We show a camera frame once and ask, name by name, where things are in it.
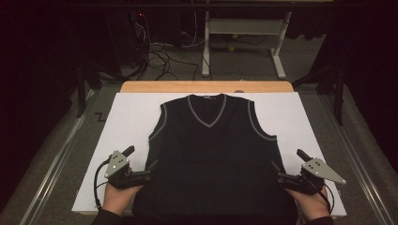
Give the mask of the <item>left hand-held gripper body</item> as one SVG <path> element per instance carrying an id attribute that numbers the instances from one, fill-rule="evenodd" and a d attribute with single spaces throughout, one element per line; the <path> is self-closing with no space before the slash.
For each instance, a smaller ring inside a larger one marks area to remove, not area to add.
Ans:
<path id="1" fill-rule="evenodd" d="M 117 189 L 127 189 L 145 185 L 150 180 L 150 171 L 134 172 L 130 160 L 122 152 L 115 150 L 108 163 L 104 177 Z"/>

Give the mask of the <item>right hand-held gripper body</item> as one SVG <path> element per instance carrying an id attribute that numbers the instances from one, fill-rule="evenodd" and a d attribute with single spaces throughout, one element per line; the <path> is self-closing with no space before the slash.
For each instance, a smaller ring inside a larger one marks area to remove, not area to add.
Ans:
<path id="1" fill-rule="evenodd" d="M 329 180 L 339 184 L 346 184 L 341 175 L 335 172 L 320 158 L 311 158 L 301 165 L 301 171 L 297 175 L 285 172 L 276 172 L 277 182 L 287 189 L 291 189 L 306 195 L 314 195 L 322 190 L 325 181 Z"/>

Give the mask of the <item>dark navy knit vest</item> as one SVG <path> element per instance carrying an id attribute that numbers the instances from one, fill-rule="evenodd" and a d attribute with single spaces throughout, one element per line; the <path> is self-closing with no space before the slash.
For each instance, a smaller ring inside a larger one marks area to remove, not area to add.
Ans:
<path id="1" fill-rule="evenodd" d="M 271 169 L 282 163 L 277 138 L 251 100 L 189 95 L 161 104 L 145 166 L 156 159 L 132 207 L 149 224 L 296 224 L 295 201 Z"/>

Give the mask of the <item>person's left hand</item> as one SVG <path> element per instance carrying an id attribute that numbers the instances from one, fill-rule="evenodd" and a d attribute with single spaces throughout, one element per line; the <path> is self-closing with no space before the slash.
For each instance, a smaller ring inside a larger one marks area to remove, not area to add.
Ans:
<path id="1" fill-rule="evenodd" d="M 107 184 L 104 192 L 102 209 L 123 216 L 132 198 L 139 192 L 142 186 L 117 189 Z"/>

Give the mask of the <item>person's right hand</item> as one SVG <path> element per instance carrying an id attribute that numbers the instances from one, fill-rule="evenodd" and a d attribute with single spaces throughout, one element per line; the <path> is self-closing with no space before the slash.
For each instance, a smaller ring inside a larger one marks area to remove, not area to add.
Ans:
<path id="1" fill-rule="evenodd" d="M 320 194 L 306 195 L 288 188 L 285 191 L 295 199 L 307 221 L 330 216 L 328 203 Z"/>

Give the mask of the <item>white board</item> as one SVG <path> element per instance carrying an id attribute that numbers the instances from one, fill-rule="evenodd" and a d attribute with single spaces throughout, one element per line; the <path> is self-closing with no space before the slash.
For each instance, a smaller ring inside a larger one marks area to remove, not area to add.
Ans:
<path id="1" fill-rule="evenodd" d="M 115 150 L 123 151 L 133 145 L 135 151 L 130 156 L 131 167 L 135 171 L 145 167 L 148 136 L 159 121 L 160 105 L 184 96 L 183 93 L 118 93 L 115 96 L 71 208 L 73 212 L 83 215 L 97 213 L 93 194 L 95 172 Z M 287 173 L 299 173 L 303 163 L 297 155 L 299 149 L 312 158 L 324 157 L 298 93 L 240 93 L 239 96 L 254 102 L 263 130 L 277 136 Z"/>

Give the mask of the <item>black stand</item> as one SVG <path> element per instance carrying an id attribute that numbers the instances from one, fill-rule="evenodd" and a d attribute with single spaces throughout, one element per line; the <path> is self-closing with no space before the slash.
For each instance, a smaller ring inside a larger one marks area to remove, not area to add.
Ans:
<path id="1" fill-rule="evenodd" d="M 343 125 L 342 109 L 344 103 L 344 71 L 338 66 L 325 66 L 294 81 L 294 88 L 305 83 L 317 82 L 315 88 L 318 95 L 334 95 L 333 115 L 340 126 Z"/>
<path id="2" fill-rule="evenodd" d="M 81 118 L 86 108 L 86 94 L 85 84 L 88 83 L 92 89 L 100 89 L 100 73 L 104 72 L 110 77 L 116 79 L 119 82 L 125 82 L 126 77 L 119 73 L 115 73 L 106 67 L 102 67 L 100 64 L 94 61 L 83 61 L 78 64 L 76 68 L 76 79 L 77 79 L 77 96 L 78 96 L 78 112 L 76 117 Z"/>

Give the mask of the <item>wooden table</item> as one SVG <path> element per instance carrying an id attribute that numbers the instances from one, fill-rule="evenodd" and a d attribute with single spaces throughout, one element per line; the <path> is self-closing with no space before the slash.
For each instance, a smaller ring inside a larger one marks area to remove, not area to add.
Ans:
<path id="1" fill-rule="evenodd" d="M 130 81 L 121 93 L 290 93 L 284 81 Z"/>

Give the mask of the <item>metal floor rail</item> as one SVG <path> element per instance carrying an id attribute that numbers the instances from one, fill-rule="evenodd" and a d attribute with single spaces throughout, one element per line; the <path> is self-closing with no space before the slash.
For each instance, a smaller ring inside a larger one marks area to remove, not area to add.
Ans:
<path id="1" fill-rule="evenodd" d="M 84 109 L 79 116 L 78 94 L 71 95 L 72 105 L 55 125 L 31 162 L 23 187 L 33 195 L 19 225 L 35 225 L 50 198 L 57 180 L 68 160 L 75 137 L 85 120 L 96 92 L 90 89 L 84 97 Z"/>
<path id="2" fill-rule="evenodd" d="M 367 199 L 367 203 L 370 204 L 379 225 L 396 225 L 392 219 L 391 213 L 387 208 L 387 205 L 385 205 L 381 199 L 380 192 L 378 191 L 375 182 L 372 180 L 370 174 L 366 171 L 366 168 L 360 161 L 360 156 L 358 155 L 354 144 L 350 141 L 344 126 L 340 125 L 335 118 L 333 107 L 329 102 L 329 98 L 326 96 L 320 96 L 320 100 L 323 106 L 326 108 L 333 125 L 337 129 L 340 139 L 344 143 L 344 151 L 347 155 L 349 165 L 356 175 L 361 190 Z"/>

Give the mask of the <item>white metal table frame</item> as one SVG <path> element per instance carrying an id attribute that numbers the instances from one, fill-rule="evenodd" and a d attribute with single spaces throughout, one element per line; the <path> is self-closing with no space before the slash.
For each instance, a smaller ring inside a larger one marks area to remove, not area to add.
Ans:
<path id="1" fill-rule="evenodd" d="M 208 77 L 210 75 L 209 37 L 211 35 L 263 35 L 278 37 L 276 47 L 271 48 L 269 53 L 278 78 L 280 80 L 284 80 L 286 75 L 280 58 L 280 50 L 283 46 L 291 15 L 292 12 L 288 11 L 284 14 L 284 18 L 279 20 L 211 19 L 209 12 L 207 11 L 205 17 L 202 75 L 204 77 Z"/>

